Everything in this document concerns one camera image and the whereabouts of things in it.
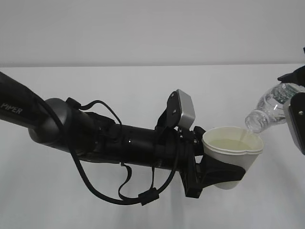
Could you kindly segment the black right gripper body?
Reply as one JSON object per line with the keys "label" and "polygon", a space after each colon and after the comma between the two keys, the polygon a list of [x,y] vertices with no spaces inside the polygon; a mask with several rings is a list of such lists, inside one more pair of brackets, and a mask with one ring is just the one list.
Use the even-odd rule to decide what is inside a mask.
{"label": "black right gripper body", "polygon": [[305,65],[299,67],[291,73],[286,73],[277,78],[280,83],[294,83],[305,86]]}

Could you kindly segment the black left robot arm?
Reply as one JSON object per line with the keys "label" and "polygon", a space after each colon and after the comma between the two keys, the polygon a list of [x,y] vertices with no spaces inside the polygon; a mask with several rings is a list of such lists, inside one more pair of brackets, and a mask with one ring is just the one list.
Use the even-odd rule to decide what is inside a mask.
{"label": "black left robot arm", "polygon": [[[95,104],[81,105],[72,98],[43,100],[6,74],[0,75],[1,120],[27,128],[36,143],[70,153],[86,187],[104,201],[145,205],[159,198],[176,172],[189,198],[198,198],[205,187],[239,181],[245,175],[244,168],[204,152],[205,131],[193,126],[193,103],[181,90],[171,93],[154,129],[123,125],[117,116],[91,112]],[[160,188],[151,186],[135,198],[120,195],[114,199],[92,186],[81,161],[120,164],[128,174],[132,164],[168,169],[170,174]]]}

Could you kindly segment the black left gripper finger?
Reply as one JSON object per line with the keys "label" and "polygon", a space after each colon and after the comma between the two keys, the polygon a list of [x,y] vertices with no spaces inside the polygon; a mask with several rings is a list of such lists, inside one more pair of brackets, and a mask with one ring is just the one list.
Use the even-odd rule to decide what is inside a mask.
{"label": "black left gripper finger", "polygon": [[203,188],[212,185],[218,188],[234,188],[246,173],[242,167],[216,160],[209,155],[203,155],[199,169],[199,184]]}
{"label": "black left gripper finger", "polygon": [[194,133],[194,140],[193,140],[194,154],[203,155],[204,153],[203,134],[205,133],[205,130],[200,126],[195,126],[193,129],[193,133]]}

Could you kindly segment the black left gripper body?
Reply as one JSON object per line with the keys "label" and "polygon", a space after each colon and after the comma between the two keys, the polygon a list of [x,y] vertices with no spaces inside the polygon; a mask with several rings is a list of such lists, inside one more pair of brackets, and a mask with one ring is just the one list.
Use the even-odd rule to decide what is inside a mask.
{"label": "black left gripper body", "polygon": [[199,184],[198,172],[200,169],[195,157],[202,155],[194,154],[193,140],[193,130],[178,130],[179,159],[177,170],[182,180],[185,196],[199,198],[203,187]]}

